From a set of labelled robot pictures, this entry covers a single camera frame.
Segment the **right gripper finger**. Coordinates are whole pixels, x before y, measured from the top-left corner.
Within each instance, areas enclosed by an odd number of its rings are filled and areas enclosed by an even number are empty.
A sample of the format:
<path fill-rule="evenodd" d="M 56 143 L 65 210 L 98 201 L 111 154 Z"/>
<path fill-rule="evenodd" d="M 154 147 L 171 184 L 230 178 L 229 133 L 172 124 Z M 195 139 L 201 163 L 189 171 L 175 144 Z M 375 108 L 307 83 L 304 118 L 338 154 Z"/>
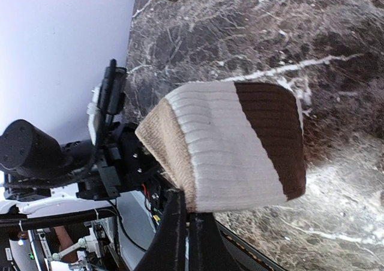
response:
<path fill-rule="evenodd" d="M 188 266 L 193 271 L 236 271 L 241 268 L 226 248 L 211 213 L 191 213 Z"/>

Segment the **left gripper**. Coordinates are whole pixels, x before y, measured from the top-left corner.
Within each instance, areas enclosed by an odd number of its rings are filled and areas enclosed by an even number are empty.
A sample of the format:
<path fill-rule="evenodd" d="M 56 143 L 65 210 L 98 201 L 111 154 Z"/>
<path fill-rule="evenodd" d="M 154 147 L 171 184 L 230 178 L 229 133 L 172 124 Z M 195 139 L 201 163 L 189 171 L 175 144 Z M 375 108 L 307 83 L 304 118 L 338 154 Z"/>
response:
<path fill-rule="evenodd" d="M 135 124 L 113 124 L 101 146 L 91 177 L 79 183 L 76 196 L 106 201 L 130 191 L 164 195 L 167 180 L 161 167 L 135 135 Z M 162 220 L 135 271 L 184 271 L 187 208 L 181 190 L 170 189 Z"/>

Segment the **cream brown sock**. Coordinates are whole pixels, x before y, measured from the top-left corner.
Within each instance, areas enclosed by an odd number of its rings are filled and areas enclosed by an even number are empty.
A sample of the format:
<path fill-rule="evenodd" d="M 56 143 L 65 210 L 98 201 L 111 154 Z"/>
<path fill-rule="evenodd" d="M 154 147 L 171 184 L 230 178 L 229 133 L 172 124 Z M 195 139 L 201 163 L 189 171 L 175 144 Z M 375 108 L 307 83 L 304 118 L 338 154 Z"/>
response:
<path fill-rule="evenodd" d="M 189 212 L 276 205 L 305 193 L 301 103 L 271 83 L 189 83 L 136 136 L 185 194 Z"/>

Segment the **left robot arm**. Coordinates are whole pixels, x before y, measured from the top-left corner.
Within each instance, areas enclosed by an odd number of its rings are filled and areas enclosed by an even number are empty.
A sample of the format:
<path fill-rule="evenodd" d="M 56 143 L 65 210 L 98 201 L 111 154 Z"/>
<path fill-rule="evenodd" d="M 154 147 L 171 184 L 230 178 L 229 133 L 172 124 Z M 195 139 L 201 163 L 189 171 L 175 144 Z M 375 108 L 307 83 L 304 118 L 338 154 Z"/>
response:
<path fill-rule="evenodd" d="M 59 144 L 27 121 L 1 136 L 2 219 L 25 219 L 109 207 L 128 192 L 159 217 L 167 203 L 160 166 L 135 135 L 134 124 L 110 124 L 98 145 Z"/>

